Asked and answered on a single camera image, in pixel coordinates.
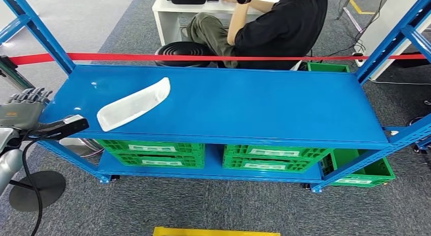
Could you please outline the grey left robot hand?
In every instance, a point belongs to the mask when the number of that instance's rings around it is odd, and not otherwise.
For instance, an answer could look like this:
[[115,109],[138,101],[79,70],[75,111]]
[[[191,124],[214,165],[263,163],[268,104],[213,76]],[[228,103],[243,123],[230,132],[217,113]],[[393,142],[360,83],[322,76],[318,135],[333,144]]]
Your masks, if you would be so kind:
[[38,87],[13,94],[1,105],[1,127],[32,129],[38,123],[38,118],[52,93],[53,91]]

